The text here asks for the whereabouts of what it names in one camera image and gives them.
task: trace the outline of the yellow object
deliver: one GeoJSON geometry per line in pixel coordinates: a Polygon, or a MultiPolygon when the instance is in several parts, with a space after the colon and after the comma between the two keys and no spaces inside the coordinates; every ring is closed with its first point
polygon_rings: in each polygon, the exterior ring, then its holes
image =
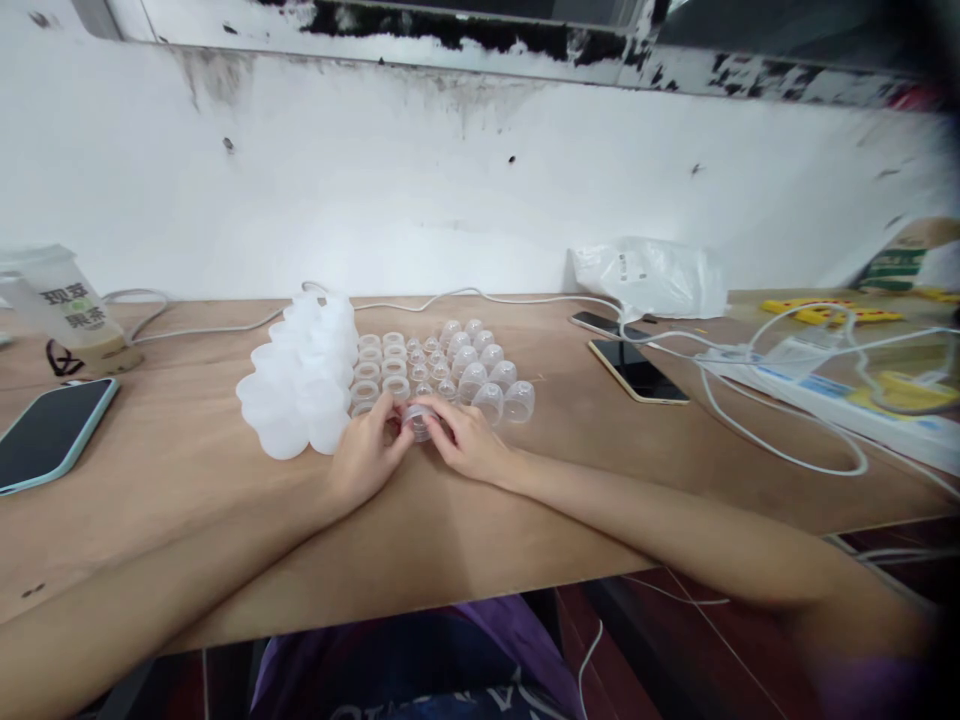
{"type": "Polygon", "coordinates": [[[937,302],[960,303],[960,295],[948,293],[942,288],[914,288],[913,291],[922,297],[937,302]]]}
{"type": "Polygon", "coordinates": [[[794,298],[793,300],[764,300],[763,304],[760,305],[760,309],[779,314],[784,313],[787,310],[793,310],[793,308],[800,305],[813,305],[814,303],[818,302],[829,302],[835,305],[843,305],[845,307],[850,307],[853,305],[853,302],[850,300],[838,300],[837,298],[794,298]]]}
{"type": "MultiPolygon", "coordinates": [[[[883,401],[887,405],[902,407],[906,410],[926,410],[939,407],[960,398],[960,391],[946,385],[931,383],[920,385],[913,375],[885,370],[877,376],[877,382],[883,388],[883,401]]],[[[873,390],[867,386],[854,390],[847,396],[847,400],[855,405],[869,408],[874,412],[890,415],[901,420],[920,420],[921,416],[898,415],[873,404],[870,396],[873,390]]]]}
{"type": "MultiPolygon", "coordinates": [[[[851,307],[851,310],[857,316],[858,323],[891,322],[893,320],[903,320],[900,313],[892,313],[877,308],[858,308],[851,307]]],[[[805,322],[808,325],[823,325],[831,317],[834,325],[841,325],[847,319],[845,313],[836,312],[830,308],[813,308],[811,310],[801,310],[794,314],[794,317],[805,322]]]]}

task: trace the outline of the hand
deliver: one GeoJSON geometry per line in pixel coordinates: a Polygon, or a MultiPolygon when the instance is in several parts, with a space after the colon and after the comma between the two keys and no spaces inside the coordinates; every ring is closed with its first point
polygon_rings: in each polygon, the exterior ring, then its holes
{"type": "Polygon", "coordinates": [[[351,420],[343,431],[329,477],[338,500],[345,504],[345,512],[353,512],[380,492],[413,445],[409,426],[400,431],[393,444],[388,444],[383,434],[387,420],[401,407],[393,395],[384,393],[370,412],[351,420]]]}
{"type": "Polygon", "coordinates": [[[425,417],[433,444],[454,470],[494,485],[503,485],[517,472],[516,452],[497,437],[479,409],[454,407],[436,395],[418,397],[416,402],[436,412],[453,431],[451,440],[437,420],[425,417]]]}

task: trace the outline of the white wall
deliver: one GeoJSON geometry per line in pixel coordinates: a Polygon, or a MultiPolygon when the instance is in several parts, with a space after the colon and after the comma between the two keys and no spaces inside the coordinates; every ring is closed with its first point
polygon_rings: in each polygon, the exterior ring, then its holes
{"type": "Polygon", "coordinates": [[[0,8],[0,62],[0,247],[62,242],[100,292],[557,291],[624,234],[829,286],[957,187],[929,116],[112,43],[67,0],[0,8]]]}

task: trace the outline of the phone with blue case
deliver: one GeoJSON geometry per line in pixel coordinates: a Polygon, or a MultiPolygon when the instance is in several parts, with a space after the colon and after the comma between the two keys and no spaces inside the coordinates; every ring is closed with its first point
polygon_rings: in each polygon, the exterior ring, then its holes
{"type": "Polygon", "coordinates": [[[0,438],[0,495],[63,477],[100,423],[119,383],[113,378],[45,392],[0,438]]]}

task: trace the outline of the phone screen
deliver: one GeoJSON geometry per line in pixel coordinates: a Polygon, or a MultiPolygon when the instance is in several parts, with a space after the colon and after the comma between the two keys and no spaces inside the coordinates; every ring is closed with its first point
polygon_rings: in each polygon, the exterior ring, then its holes
{"type": "MultiPolygon", "coordinates": [[[[590,327],[595,327],[598,330],[603,330],[611,335],[620,337],[620,323],[618,323],[616,320],[608,320],[607,318],[588,312],[577,313],[572,319],[578,320],[584,325],[589,325],[590,327]]],[[[630,340],[646,340],[648,337],[650,337],[650,333],[634,330],[632,327],[625,326],[624,330],[626,330],[627,337],[630,340]]]]}
{"type": "Polygon", "coordinates": [[[95,380],[38,397],[0,439],[0,490],[60,467],[111,382],[95,380]]]}
{"type": "Polygon", "coordinates": [[[620,377],[642,398],[689,400],[673,381],[647,360],[634,345],[619,340],[591,340],[620,377]]]}

